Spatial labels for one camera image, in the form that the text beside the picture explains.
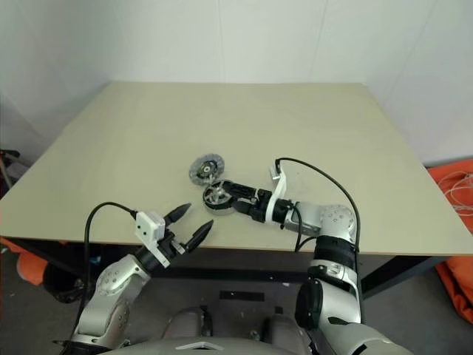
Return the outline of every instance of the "black table frame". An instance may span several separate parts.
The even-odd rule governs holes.
[[[11,243],[38,255],[48,263],[74,274],[83,275],[84,259],[71,248],[76,243],[62,244],[49,240],[14,238]],[[415,275],[424,273],[447,257],[396,256],[361,279],[364,299],[382,292]],[[169,267],[153,274],[153,277],[174,277],[207,280],[273,281],[301,283],[307,279],[304,271],[247,270],[229,268]]]

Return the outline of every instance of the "gray floor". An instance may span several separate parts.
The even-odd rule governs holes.
[[[261,253],[213,251],[209,255],[207,251],[197,252],[186,264],[303,270],[309,258],[307,254],[265,253],[262,257]],[[362,256],[361,272],[385,260]],[[264,292],[265,301],[219,300],[220,290]],[[215,335],[248,337],[275,306],[292,314],[297,291],[295,284],[154,279],[135,303],[128,335],[134,342],[157,338],[174,312],[206,304],[213,314]],[[1,354],[59,354],[60,348],[51,340],[68,337],[77,304],[56,302],[42,287],[21,280],[16,256],[10,252],[2,255],[1,295]],[[365,312],[368,325],[415,354],[473,354],[473,325],[455,313],[433,270],[368,299]]]

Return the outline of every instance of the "white wall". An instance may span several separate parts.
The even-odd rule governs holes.
[[[1,146],[31,159],[108,80],[362,82],[423,161],[473,153],[468,0],[0,4],[3,121],[16,127]]]

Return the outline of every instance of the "beige tabletop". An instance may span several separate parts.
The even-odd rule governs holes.
[[[192,202],[172,227],[182,241],[214,218],[205,246],[292,250],[294,232],[204,209],[188,168],[207,153],[225,159],[223,178],[257,188],[273,188],[277,157],[322,168],[358,205],[361,253],[473,254],[473,237],[361,84],[110,84],[0,201],[0,235],[80,241],[100,202],[160,214]],[[315,172],[283,167],[286,198],[348,204]],[[96,215],[91,241],[139,243],[113,207]]]

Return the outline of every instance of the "gear wheel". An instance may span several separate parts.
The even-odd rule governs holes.
[[[209,185],[213,183],[225,168],[225,162],[217,154],[207,154],[192,163],[189,177],[196,185]]]

